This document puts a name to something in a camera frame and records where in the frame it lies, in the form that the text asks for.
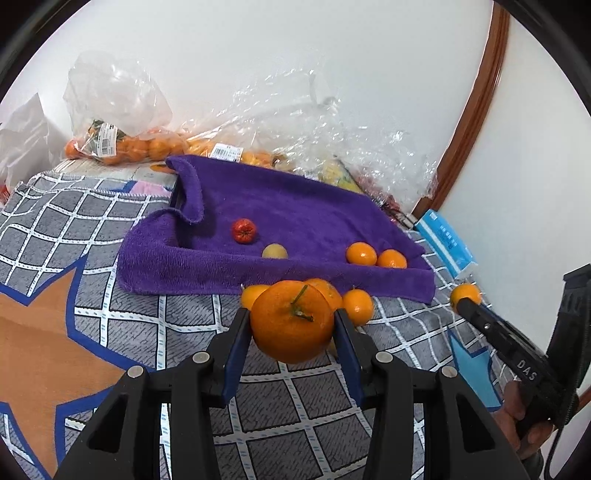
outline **human hand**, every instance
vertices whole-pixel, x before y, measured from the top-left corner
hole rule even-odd
[[[494,412],[492,416],[511,446],[518,453],[519,458],[524,460],[537,452],[542,444],[548,440],[554,430],[554,425],[548,420],[536,423],[524,437],[524,447],[521,448],[521,440],[517,436],[515,428],[516,422],[523,420],[525,417],[525,405],[521,401],[519,385],[520,382],[515,380],[507,383],[503,406]]]

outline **orange star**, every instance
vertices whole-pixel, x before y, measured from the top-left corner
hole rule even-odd
[[[34,297],[0,287],[0,402],[9,404],[51,476],[57,470],[56,407],[96,394],[123,374],[68,337],[66,319],[73,318],[84,263],[64,269]]]

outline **black cable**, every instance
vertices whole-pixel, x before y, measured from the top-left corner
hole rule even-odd
[[[591,321],[591,281],[587,282],[587,293],[586,293],[586,314],[585,314],[585,322],[583,325],[583,340],[581,342],[581,356],[579,358],[579,366],[577,368],[577,373],[574,377],[573,383],[571,388],[569,389],[570,395],[566,398],[569,398],[569,403],[566,408],[565,415],[562,417],[561,425],[556,432],[556,437],[552,441],[552,446],[550,447],[550,452],[548,453],[548,459],[544,465],[544,480],[554,480],[556,477],[553,477],[550,473],[550,465],[552,464],[552,459],[554,458],[554,453],[556,452],[556,448],[558,446],[558,441],[562,435],[564,427],[566,426],[567,422],[570,420],[571,415],[573,414],[573,408],[575,405],[575,398],[577,394],[577,387],[580,385],[585,372],[584,366],[586,363],[586,354],[587,354],[587,346],[589,344],[589,322]]]

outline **gray checkered fabric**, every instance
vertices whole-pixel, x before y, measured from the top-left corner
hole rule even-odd
[[[0,216],[0,281],[32,295],[43,282],[88,254],[76,298],[76,329],[101,345],[155,369],[177,365],[228,329],[239,297],[137,296],[116,283],[117,253],[126,232],[165,197],[110,192],[124,181],[43,173],[16,188]],[[374,298],[375,316],[363,328],[379,349],[412,367],[435,371],[452,361],[448,330],[475,351],[481,335],[450,308],[454,287],[441,259],[417,232],[436,274],[431,305]],[[513,374],[493,352],[493,381],[501,390]],[[64,424],[66,449],[92,411]],[[31,479],[42,479],[8,416],[0,434]],[[161,478],[171,479],[169,409],[161,410]],[[328,353],[286,365],[251,344],[236,397],[212,410],[223,479],[361,479],[374,421],[349,397],[339,364]],[[423,478],[424,420],[415,406],[412,479]]]

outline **box covered with towel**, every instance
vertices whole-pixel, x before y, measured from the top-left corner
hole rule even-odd
[[[363,195],[296,175],[211,158],[169,157],[184,201],[140,221],[125,237],[118,281],[142,294],[239,294],[241,285],[320,277],[339,291],[431,302],[434,274],[415,244]],[[258,229],[249,245],[236,243],[233,222]],[[347,247],[366,242],[393,248],[408,268],[348,264]],[[287,259],[261,258],[279,243]]]

